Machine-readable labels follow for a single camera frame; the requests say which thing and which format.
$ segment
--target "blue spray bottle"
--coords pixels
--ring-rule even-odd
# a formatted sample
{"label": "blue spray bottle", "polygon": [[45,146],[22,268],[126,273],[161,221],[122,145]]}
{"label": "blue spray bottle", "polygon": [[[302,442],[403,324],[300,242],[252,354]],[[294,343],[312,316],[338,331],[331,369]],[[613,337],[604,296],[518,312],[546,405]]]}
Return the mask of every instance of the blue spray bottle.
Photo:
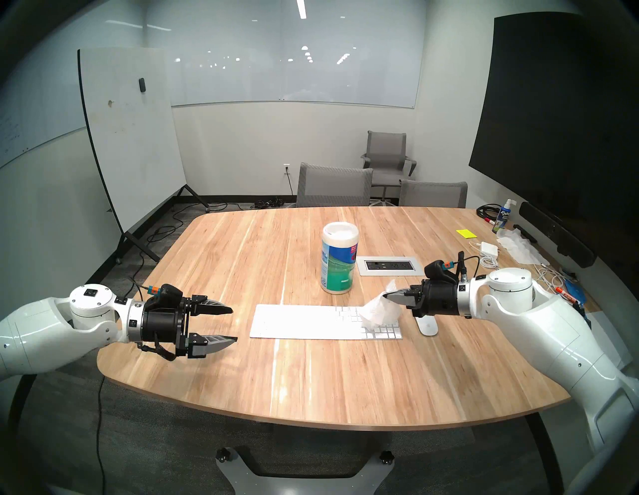
{"label": "blue spray bottle", "polygon": [[503,229],[506,226],[506,222],[508,222],[508,217],[511,214],[511,205],[517,205],[517,202],[509,199],[506,201],[500,209],[499,213],[497,213],[497,219],[495,220],[495,224],[493,226],[493,232],[496,234],[499,229]]}

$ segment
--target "orange marker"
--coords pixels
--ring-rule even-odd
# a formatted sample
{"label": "orange marker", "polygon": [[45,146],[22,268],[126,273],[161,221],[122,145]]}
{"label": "orange marker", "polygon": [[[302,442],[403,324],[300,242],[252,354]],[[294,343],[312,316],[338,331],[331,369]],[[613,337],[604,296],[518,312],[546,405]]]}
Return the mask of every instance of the orange marker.
{"label": "orange marker", "polygon": [[568,294],[565,290],[563,290],[561,287],[555,287],[555,292],[559,295],[561,295],[561,297],[563,297],[566,301],[568,301],[570,304],[579,304],[579,306],[581,306],[581,303],[573,298],[570,294]]}

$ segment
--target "chair backrest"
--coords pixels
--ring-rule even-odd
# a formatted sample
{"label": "chair backrest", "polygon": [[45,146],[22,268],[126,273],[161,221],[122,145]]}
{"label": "chair backrest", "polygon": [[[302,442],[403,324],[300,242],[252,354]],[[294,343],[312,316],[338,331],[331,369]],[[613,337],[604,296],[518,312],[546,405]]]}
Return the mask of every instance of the chair backrest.
{"label": "chair backrest", "polygon": [[339,169],[302,162],[295,206],[368,206],[372,184],[373,169]]}
{"label": "chair backrest", "polygon": [[466,208],[468,184],[465,182],[401,181],[400,206],[443,206]]}
{"label": "chair backrest", "polygon": [[406,133],[368,131],[366,157],[371,159],[373,169],[404,168],[406,158]]}

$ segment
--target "white keyboard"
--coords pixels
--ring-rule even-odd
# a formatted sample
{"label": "white keyboard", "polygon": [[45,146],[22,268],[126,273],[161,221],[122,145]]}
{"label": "white keyboard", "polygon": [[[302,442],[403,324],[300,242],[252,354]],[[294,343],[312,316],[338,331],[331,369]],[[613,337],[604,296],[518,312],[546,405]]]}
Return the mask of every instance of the white keyboard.
{"label": "white keyboard", "polygon": [[262,339],[401,339],[399,323],[362,326],[358,306],[258,304],[250,335]]}

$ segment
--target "paper towel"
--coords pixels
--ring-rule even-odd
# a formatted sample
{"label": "paper towel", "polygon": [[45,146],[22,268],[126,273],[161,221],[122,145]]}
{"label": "paper towel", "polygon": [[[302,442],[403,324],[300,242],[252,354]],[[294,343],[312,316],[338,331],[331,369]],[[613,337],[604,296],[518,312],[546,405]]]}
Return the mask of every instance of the paper towel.
{"label": "paper towel", "polygon": [[519,229],[507,230],[499,229],[497,231],[497,242],[506,248],[508,254],[521,264],[549,264],[539,251],[537,251],[528,239],[521,237]]}
{"label": "paper towel", "polygon": [[360,310],[359,315],[366,328],[374,328],[379,325],[389,324],[397,321],[401,314],[402,306],[393,301],[389,301],[384,294],[395,292],[395,280],[391,280],[386,286],[386,290],[380,293],[375,299],[366,303]]}

